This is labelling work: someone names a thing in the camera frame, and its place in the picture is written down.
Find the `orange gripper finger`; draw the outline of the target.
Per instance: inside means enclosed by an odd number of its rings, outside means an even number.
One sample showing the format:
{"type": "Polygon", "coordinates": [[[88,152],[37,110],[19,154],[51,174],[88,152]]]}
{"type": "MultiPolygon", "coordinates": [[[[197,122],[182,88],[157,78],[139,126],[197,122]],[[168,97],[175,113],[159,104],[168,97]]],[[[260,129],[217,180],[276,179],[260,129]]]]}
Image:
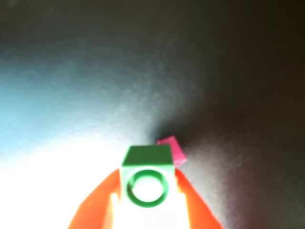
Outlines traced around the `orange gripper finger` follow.
{"type": "Polygon", "coordinates": [[[222,229],[220,221],[179,169],[175,170],[180,192],[185,195],[191,229],[222,229]]]}
{"type": "Polygon", "coordinates": [[[114,206],[111,195],[120,197],[121,181],[119,170],[108,175],[96,189],[80,204],[68,228],[112,229],[114,206]]]}

